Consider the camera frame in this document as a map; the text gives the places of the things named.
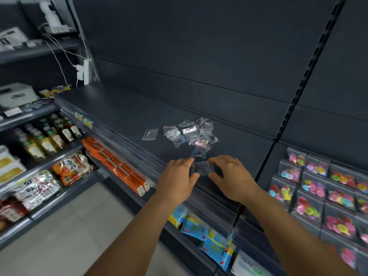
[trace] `pouch of colorful discs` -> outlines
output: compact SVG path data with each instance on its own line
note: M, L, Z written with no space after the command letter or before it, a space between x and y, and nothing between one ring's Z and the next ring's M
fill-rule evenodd
M278 166L278 175L292 182L299 182L301 167L286 160L281 160Z
M325 203L323 229L335 232L352 241L357 241L354 213L331 202Z
M302 190L297 191L297 201L293 213L298 213L316 223L321 223L324 200L319 197L308 195Z
M355 193L356 197L356 216L368 219L368 196L360 192Z
M327 185L327 199L349 210L355 211L356 191L345 185L330 180Z
M364 194L368 194L368 175L361 172L356 173L356 188Z
M368 248L368 220L356 217L356 229L359 237L358 244L362 247Z
M327 177L328 167L330 166L331 161L310 154L306 160L308 162L306 165L307 170L312 173L319 174L320 176Z
M338 254L348 266L356 269L357 249L353 242L325 230L321 232L321 240L331 252Z
M302 224L311 234L315 237L320 238L321 224L312 221L311 219L305 218L298 213L292 213L292 216Z
M199 240L205 240L208 233L206 225L195 220L193 217L187 215L183 221L183 226L180 231L189 236L198 238Z
M300 187L312 195L325 198L329 181L308 170L303 171Z
M234 252L234 246L231 241L227 247L223 246L215 241L212 234L209 233L205 241L202 241L198 247L226 271Z
M288 147L287 154L289 155L289 162L297 164L298 166L307 165L307 153Z
M184 218L186 217L188 213L188 209L184 207L183 205L179 205L175 208L174 212L170 215L168 218L168 221L176 227L176 229L179 228L181 223L183 222Z
M355 171L347 167L338 166L336 164L330 165L330 171L330 178L333 181L340 182L344 185L356 189L355 177L357 174Z
M268 193L284 205L286 211L289 210L292 195L297 189L297 184L287 179L275 175L272 177Z
M358 246L356 250L357 272L362 276L368 275L368 250Z

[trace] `white cable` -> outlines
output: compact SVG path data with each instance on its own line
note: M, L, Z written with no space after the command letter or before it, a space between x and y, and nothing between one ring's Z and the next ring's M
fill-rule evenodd
M56 55L55 55L54 51L51 49L51 47L50 47L50 45L48 44L48 42L47 42L47 41L45 41L45 42L46 42L46 44L47 44L48 48L51 50L52 54L55 56L55 59L56 59L57 63L59 64L60 70L62 71L62 65L60 65L59 60L57 59L57 57L56 57ZM67 83L67 79L65 78L65 74L64 74L64 72L63 72L63 71L62 71L62 76L64 77L64 80L65 80L66 86L68 86L69 84Z
M48 38L58 47L58 48L60 48L62 51L64 51L64 53L65 52L67 52L67 53L70 53L70 54L73 54L73 55L75 55L75 56L79 56L79 57L81 57L81 58L83 58L83 59L86 59L86 60L88 60L88 61L90 61L90 63L91 63L91 65L92 65L92 67L93 67L93 69L94 69L94 81L96 81L96 78L97 78L97 80L98 81L100 81L99 80L99 78L97 77L97 71L96 71L96 68L94 67L94 64L92 63L92 61L91 61L91 59L88 59L88 58L86 58L86 57L83 57L83 56L81 56L81 55L78 55L78 54L75 54L75 53L73 53L73 52L69 52L69 51L67 51L67 50L64 50L63 48L62 48L62 45L60 44L60 42L58 42L58 40L56 39L56 38L54 38L53 36L51 36L51 35L47 35L48 36Z

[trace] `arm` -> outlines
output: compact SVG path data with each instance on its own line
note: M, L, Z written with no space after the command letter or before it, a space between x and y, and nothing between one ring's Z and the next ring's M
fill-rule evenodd
M244 204L258 219L288 276L358 276L263 191L238 159L218 156L210 161L222 169L224 178L216 173L209 177L227 197Z
M194 161L170 161L156 193L84 276L145 275L161 231L175 207L183 203L199 178L189 168Z

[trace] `person's left hand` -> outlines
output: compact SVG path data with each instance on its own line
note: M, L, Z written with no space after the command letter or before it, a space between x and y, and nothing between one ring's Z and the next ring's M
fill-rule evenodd
M189 169L193 162L194 158L171 160L160 176L155 195L172 207L183 203L190 196L200 176L195 172L189 178Z

